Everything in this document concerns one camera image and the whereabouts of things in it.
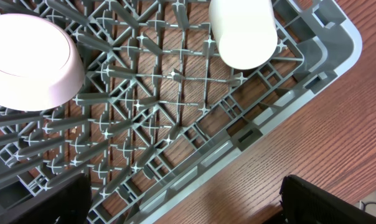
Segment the white paper cup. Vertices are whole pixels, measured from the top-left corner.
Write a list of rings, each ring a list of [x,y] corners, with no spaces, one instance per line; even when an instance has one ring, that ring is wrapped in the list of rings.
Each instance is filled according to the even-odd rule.
[[[270,0],[211,0],[209,19],[218,52],[228,66],[249,70],[274,54],[278,35]]]

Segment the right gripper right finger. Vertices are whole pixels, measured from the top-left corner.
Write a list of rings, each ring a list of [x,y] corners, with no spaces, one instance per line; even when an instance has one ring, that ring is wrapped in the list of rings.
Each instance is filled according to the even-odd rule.
[[[284,177],[281,206],[288,223],[376,224],[376,217],[298,177]]]

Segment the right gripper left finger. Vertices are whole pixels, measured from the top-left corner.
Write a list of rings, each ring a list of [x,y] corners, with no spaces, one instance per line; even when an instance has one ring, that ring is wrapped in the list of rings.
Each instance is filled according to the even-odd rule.
[[[0,223],[85,223],[91,205],[91,183],[78,174],[0,214]]]

